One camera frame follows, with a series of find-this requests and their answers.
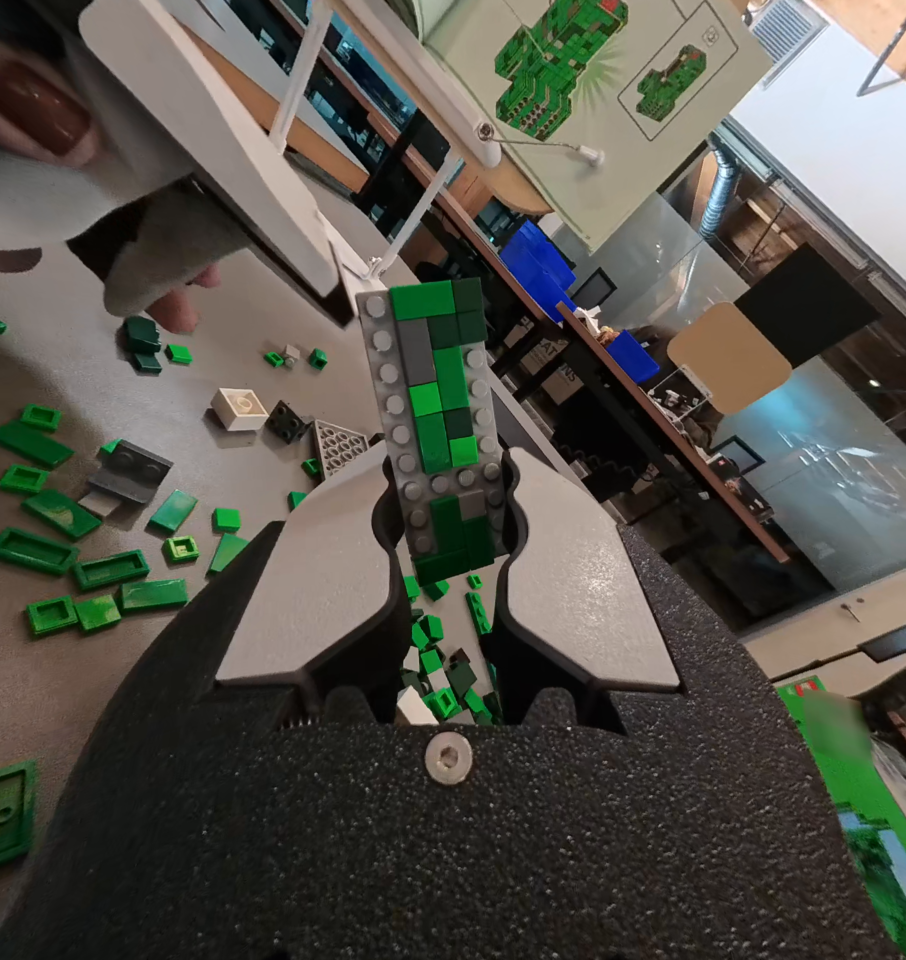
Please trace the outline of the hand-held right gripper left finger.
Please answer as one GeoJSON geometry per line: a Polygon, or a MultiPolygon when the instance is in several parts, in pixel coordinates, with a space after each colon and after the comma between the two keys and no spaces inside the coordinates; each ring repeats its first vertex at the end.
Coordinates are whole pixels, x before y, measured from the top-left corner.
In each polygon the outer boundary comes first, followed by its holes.
{"type": "Polygon", "coordinates": [[[294,509],[267,555],[254,549],[220,577],[219,696],[287,688],[318,714],[329,693],[355,688],[393,720],[411,644],[401,536],[387,450],[372,447],[294,509]]]}

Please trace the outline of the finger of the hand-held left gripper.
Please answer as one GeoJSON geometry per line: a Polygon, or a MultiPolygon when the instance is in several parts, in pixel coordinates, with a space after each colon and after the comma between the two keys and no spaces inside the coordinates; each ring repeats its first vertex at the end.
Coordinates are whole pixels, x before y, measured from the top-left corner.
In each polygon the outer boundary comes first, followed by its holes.
{"type": "Polygon", "coordinates": [[[97,1],[77,17],[90,52],[197,164],[244,232],[327,319],[356,319],[315,198],[159,2],[97,1]]]}

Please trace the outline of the grey brick plate green tiles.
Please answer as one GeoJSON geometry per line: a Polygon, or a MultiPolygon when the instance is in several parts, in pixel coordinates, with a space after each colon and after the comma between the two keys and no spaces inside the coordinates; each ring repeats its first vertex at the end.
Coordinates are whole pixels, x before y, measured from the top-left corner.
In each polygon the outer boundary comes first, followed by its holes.
{"type": "Polygon", "coordinates": [[[481,282],[394,286],[358,309],[415,576],[482,570],[506,550],[481,282]]]}

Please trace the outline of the person's left hand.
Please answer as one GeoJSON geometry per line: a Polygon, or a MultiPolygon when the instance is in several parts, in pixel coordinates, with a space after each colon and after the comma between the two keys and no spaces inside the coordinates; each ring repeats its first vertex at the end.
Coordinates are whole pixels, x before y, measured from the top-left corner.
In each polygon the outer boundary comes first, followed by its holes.
{"type": "Polygon", "coordinates": [[[97,158],[101,135],[69,82],[38,54],[0,42],[0,148],[80,169],[97,158]]]}

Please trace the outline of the plain grey brick plate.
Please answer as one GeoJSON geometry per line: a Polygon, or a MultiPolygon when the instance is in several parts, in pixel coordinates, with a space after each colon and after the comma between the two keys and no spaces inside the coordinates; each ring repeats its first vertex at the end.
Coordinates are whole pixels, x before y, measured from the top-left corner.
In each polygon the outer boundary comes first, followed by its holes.
{"type": "Polygon", "coordinates": [[[312,429],[319,474],[323,481],[330,479],[369,449],[368,439],[362,433],[323,419],[314,419],[312,429]]]}

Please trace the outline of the small black studded brick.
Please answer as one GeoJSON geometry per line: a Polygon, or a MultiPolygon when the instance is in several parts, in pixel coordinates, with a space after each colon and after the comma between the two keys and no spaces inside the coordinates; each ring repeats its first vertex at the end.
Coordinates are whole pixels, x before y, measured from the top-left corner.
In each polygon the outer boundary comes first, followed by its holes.
{"type": "Polygon", "coordinates": [[[267,417],[265,428],[285,444],[291,445],[301,441],[311,425],[308,417],[296,414],[287,402],[280,400],[267,417]]]}

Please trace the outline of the white brick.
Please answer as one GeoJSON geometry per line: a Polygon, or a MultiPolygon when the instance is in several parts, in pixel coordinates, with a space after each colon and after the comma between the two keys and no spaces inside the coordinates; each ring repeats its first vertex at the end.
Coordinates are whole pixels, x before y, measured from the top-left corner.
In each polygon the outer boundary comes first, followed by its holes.
{"type": "Polygon", "coordinates": [[[257,431],[269,418],[255,392],[245,388],[219,388],[211,408],[227,431],[257,431]]]}

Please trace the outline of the dark grey brick plate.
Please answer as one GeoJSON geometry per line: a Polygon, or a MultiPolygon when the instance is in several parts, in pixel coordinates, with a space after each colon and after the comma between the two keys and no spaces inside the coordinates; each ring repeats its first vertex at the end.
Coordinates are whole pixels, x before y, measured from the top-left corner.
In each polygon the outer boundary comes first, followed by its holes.
{"type": "Polygon", "coordinates": [[[121,438],[89,479],[90,491],[144,507],[155,498],[174,463],[121,438]]]}

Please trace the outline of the single blue bin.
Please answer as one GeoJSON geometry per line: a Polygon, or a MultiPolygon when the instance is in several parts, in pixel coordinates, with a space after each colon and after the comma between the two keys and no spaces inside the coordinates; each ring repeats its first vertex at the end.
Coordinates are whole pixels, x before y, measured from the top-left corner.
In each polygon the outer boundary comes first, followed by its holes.
{"type": "Polygon", "coordinates": [[[660,372],[660,366],[627,330],[613,333],[604,350],[633,383],[645,383],[660,372]]]}

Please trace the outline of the white book stand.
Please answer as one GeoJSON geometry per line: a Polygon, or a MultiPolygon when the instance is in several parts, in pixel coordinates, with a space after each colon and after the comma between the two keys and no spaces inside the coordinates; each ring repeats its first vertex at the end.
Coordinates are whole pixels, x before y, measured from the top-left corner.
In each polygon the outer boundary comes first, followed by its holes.
{"type": "Polygon", "coordinates": [[[507,145],[507,140],[459,81],[441,67],[398,15],[382,1],[314,2],[284,97],[271,117],[268,138],[274,146],[284,150],[288,144],[293,118],[321,53],[333,14],[338,14],[376,59],[387,67],[450,145],[446,160],[426,186],[411,216],[383,256],[370,262],[363,274],[364,280],[377,280],[398,257],[424,212],[463,158],[484,169],[485,185],[506,206],[528,214],[547,213],[542,189],[535,187],[513,160],[507,160],[505,172],[496,173],[503,157],[501,147],[507,145]]]}

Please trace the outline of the tan board stand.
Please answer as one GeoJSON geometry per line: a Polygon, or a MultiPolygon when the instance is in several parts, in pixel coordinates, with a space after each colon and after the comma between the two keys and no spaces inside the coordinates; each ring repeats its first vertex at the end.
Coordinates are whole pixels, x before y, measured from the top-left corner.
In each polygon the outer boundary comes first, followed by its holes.
{"type": "Polygon", "coordinates": [[[778,389],[793,372],[786,357],[731,302],[712,305],[678,330],[667,355],[705,388],[711,405],[724,416],[778,389]]]}

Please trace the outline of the pile of loose green bricks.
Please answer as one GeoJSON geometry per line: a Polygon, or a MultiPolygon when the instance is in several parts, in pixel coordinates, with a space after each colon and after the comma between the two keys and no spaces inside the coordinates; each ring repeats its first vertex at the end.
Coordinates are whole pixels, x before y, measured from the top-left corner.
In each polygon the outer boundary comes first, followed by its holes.
{"type": "Polygon", "coordinates": [[[168,342],[165,361],[128,353],[123,329],[112,353],[111,330],[97,328],[37,342],[24,354],[37,364],[15,366],[13,338],[0,337],[0,710],[70,726],[128,676],[154,713],[232,696],[198,670],[229,637],[212,614],[176,628],[172,654],[148,644],[322,478],[312,426],[292,444],[265,426],[227,431],[216,391],[253,390],[269,414],[287,402],[387,449],[362,335],[299,335],[304,354],[331,362],[289,372],[262,358],[289,338],[254,326],[264,318],[227,316],[222,330],[212,318],[198,340],[168,342]],[[144,507],[90,491],[120,439],[174,463],[144,507]]]}

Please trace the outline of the stacked blue bins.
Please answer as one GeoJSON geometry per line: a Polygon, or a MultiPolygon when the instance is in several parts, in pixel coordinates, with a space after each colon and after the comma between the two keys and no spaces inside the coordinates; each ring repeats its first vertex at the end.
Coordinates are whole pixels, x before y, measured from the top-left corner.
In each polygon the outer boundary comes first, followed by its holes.
{"type": "Polygon", "coordinates": [[[500,252],[500,258],[526,293],[555,323],[562,318],[556,306],[570,312],[576,305],[567,294],[575,281],[573,269],[552,240],[530,220],[522,223],[500,252]]]}

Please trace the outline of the green corner plate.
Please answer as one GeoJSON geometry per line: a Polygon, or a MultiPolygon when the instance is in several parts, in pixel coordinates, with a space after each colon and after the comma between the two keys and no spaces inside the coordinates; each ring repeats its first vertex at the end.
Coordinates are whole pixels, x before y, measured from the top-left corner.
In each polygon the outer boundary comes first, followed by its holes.
{"type": "Polygon", "coordinates": [[[37,782],[35,760],[0,768],[0,866],[33,845],[37,782]]]}

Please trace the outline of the silver air duct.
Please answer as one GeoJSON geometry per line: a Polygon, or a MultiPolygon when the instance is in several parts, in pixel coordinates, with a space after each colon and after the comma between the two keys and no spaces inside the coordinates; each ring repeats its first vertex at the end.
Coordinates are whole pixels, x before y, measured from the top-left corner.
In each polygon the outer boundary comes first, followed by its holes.
{"type": "Polygon", "coordinates": [[[735,154],[730,152],[723,144],[714,146],[712,150],[718,169],[710,187],[699,224],[699,235],[706,240],[716,238],[742,174],[742,168],[735,154]]]}

